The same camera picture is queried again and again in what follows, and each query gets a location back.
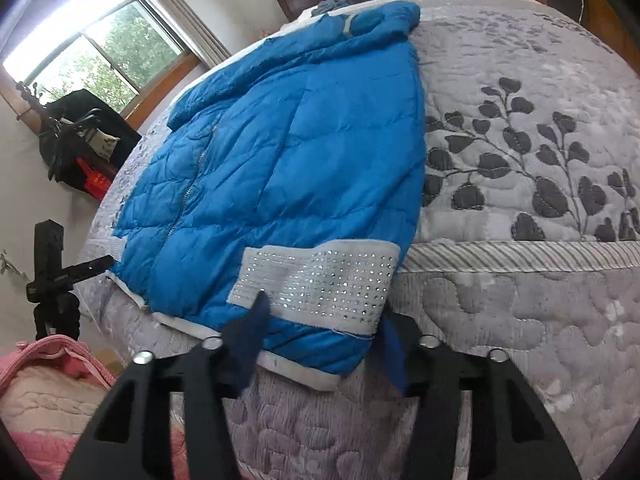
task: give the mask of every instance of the dark gray leaf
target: dark gray leaf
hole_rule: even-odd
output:
[[[591,180],[584,176],[578,183],[578,196],[588,216],[593,216],[604,208],[607,203],[607,195],[602,188],[592,184]]]
[[[462,128],[462,125],[465,123],[465,118],[457,110],[455,112],[444,114],[444,118],[447,121],[447,123],[453,124],[458,128]]]
[[[444,129],[444,124],[442,124],[442,121],[439,121],[438,119],[430,115],[427,115],[424,118],[424,124],[425,124],[424,130],[426,132],[434,132],[435,130]]]
[[[440,171],[448,171],[455,168],[451,160],[451,155],[449,155],[447,150],[443,150],[442,148],[431,148],[429,150],[427,166]]]
[[[545,139],[550,140],[552,143],[558,143],[558,139],[556,139],[556,133],[551,126],[547,126],[546,124],[538,124],[538,133],[545,137]]]
[[[511,111],[521,114],[530,114],[533,111],[533,103],[524,97],[514,97],[511,100]]]
[[[580,142],[572,142],[569,146],[569,160],[581,160],[585,164],[589,161],[589,152]]]
[[[569,211],[566,197],[553,180],[539,176],[533,194],[533,209],[545,218],[560,218]]]
[[[622,198],[626,198],[625,188],[622,184],[622,179],[620,178],[620,174],[617,172],[611,173],[607,177],[607,184],[609,184],[614,190],[616,190]]]
[[[473,137],[466,135],[448,135],[445,139],[449,143],[449,151],[451,153],[460,153],[475,140]]]
[[[501,178],[511,171],[509,163],[497,153],[483,153],[478,161],[478,173],[487,178]]]
[[[542,144],[542,146],[540,146],[536,157],[540,162],[544,162],[548,166],[560,166],[558,154],[552,150],[548,144]]]
[[[631,179],[629,178],[629,172],[627,170],[622,170],[622,180],[625,181],[626,195],[629,198],[635,197],[636,188],[631,184]]]
[[[492,101],[485,101],[483,105],[478,107],[478,111],[484,115],[484,117],[489,117],[490,119],[495,119],[501,115],[500,108]]]
[[[444,179],[437,175],[427,175],[422,186],[422,207],[427,207],[433,202],[442,190]]]
[[[477,209],[484,208],[484,196],[473,184],[467,182],[460,186],[451,197],[453,209]]]
[[[620,241],[632,241],[636,240],[636,233],[629,225],[629,220],[626,218],[626,211],[620,213],[620,227],[618,228],[618,240]]]
[[[516,93],[520,88],[522,88],[522,83],[520,81],[509,79],[508,77],[501,77],[498,79],[498,84],[505,92],[507,92],[507,95]]]
[[[640,234],[640,214],[638,214],[638,208],[632,207],[629,210],[629,214],[631,215],[631,221],[634,223],[634,229]]]
[[[553,119],[561,134],[570,134],[575,131],[574,118],[561,114],[560,112],[554,112]]]
[[[594,234],[599,242],[615,242],[616,232],[613,230],[611,218],[605,218],[604,224],[600,224],[596,227]]]
[[[533,216],[526,213],[520,213],[511,226],[511,238],[527,242],[546,240],[544,231],[536,224]]]
[[[486,135],[491,127],[491,121],[487,121],[486,119],[474,119],[471,121],[471,124],[476,131],[476,134]]]
[[[484,92],[487,95],[497,95],[500,96],[500,91],[496,90],[494,87],[492,86],[484,86],[481,88],[482,92]]]
[[[516,132],[513,128],[507,127],[502,131],[504,142],[516,153],[526,155],[531,151],[531,139],[525,132]]]

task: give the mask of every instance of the screw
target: screw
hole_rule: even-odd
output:
[[[496,363],[503,363],[509,360],[509,356],[502,348],[494,348],[489,352],[489,359]]]
[[[136,355],[133,356],[133,362],[135,362],[135,364],[137,365],[148,365],[153,360],[154,360],[154,355],[147,350],[138,352]]]
[[[223,341],[221,337],[207,337],[202,342],[202,347],[207,350],[217,350],[223,345]]]
[[[420,338],[420,346],[425,348],[437,348],[440,346],[440,340],[434,335],[423,335]]]

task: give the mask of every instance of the bed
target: bed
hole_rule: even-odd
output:
[[[410,1],[420,7],[410,41],[425,89],[427,179],[388,300],[457,351],[504,348],[582,477],[597,478],[640,417],[640,80],[532,0]],[[81,260],[122,252],[112,229],[170,133],[169,114],[118,174]],[[185,352],[210,334],[168,326],[105,276],[78,293],[125,359]],[[416,410],[366,361],[332,392],[259,367],[225,407],[242,468],[273,479],[396,479]],[[457,479],[469,420],[466,399]]]

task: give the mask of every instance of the jacket zipper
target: jacket zipper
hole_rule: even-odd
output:
[[[187,188],[187,191],[185,191],[183,196],[182,196],[182,201],[180,202],[180,210],[178,211],[178,216],[175,218],[174,223],[169,228],[169,232],[166,234],[166,237],[164,238],[164,241],[167,241],[169,236],[174,234],[175,230],[177,229],[178,222],[180,221],[180,218],[182,218],[184,210],[187,207],[187,200],[189,199],[189,196],[193,192],[193,188],[196,186],[196,179],[198,178],[198,176],[200,174],[200,167],[202,165],[202,161],[204,160],[205,156],[207,155],[207,152],[209,151],[209,146],[211,145],[211,140],[213,139],[213,135],[216,133],[217,129],[218,129],[218,125],[216,124],[213,127],[212,131],[211,131],[211,136],[209,137],[209,142],[207,142],[207,145],[204,147],[204,149],[200,153],[200,156],[198,157],[198,160],[196,161],[196,173],[193,175],[193,178],[191,179],[191,183],[189,184],[189,187]]]

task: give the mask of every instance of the tree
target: tree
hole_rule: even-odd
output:
[[[117,11],[111,17],[111,27],[104,41],[98,44],[142,88],[177,54],[140,13],[137,5],[129,4]],[[85,38],[78,39],[61,56],[65,58],[61,59],[60,69],[52,78],[54,82],[44,85],[55,99],[68,94],[78,82],[117,112],[135,97],[119,74]]]

